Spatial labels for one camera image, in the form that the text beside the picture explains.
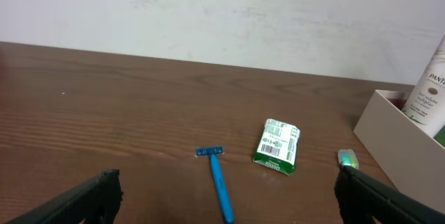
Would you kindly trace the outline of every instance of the bottle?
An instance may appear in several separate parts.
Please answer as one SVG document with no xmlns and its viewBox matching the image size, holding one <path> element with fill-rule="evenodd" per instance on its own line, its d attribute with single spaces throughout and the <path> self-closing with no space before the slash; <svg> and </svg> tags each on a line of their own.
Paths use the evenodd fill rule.
<svg viewBox="0 0 445 224">
<path fill-rule="evenodd" d="M 445 125 L 445 36 L 402 112 L 432 138 Z"/>
</svg>

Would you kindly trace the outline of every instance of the white bottle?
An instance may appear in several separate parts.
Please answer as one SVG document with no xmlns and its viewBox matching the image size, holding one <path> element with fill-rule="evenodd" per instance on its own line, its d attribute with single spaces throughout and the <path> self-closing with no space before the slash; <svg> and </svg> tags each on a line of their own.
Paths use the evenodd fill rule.
<svg viewBox="0 0 445 224">
<path fill-rule="evenodd" d="M 445 36 L 402 112 L 430 137 L 445 125 Z"/>
</svg>

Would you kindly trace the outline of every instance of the white box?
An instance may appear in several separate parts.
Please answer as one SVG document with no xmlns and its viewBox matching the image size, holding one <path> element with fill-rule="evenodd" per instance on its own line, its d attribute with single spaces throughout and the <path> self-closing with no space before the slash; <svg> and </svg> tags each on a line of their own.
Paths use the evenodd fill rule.
<svg viewBox="0 0 445 224">
<path fill-rule="evenodd" d="M 401 193 L 445 214 L 445 148 L 394 106 L 409 96 L 376 90 L 354 133 Z"/>
</svg>

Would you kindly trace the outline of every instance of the soap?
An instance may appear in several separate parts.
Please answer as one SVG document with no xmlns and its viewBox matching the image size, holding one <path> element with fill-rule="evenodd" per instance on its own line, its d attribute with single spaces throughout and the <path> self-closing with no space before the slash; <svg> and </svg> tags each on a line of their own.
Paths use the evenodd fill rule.
<svg viewBox="0 0 445 224">
<path fill-rule="evenodd" d="M 253 161 L 286 175 L 296 169 L 300 130 L 285 122 L 267 119 Z"/>
</svg>

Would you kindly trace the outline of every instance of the brown wooden surface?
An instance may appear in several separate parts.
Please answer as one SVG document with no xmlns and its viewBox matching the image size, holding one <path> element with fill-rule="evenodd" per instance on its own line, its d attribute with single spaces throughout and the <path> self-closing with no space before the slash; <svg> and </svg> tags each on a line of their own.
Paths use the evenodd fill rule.
<svg viewBox="0 0 445 224">
<path fill-rule="evenodd" d="M 341 223 L 337 151 L 390 183 L 353 127 L 372 81 L 0 43 L 0 222 L 108 168 L 116 223 L 222 223 L 209 160 L 220 157 L 237 223 Z M 252 162 L 267 118 L 300 128 L 291 176 Z"/>
</svg>

